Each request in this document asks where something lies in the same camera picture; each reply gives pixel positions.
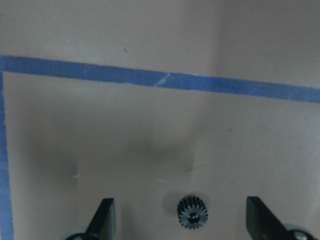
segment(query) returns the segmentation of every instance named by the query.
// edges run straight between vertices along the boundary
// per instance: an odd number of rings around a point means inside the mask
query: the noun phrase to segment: screw
[[[293,235],[297,240],[308,240],[308,236],[302,231],[295,231]]]

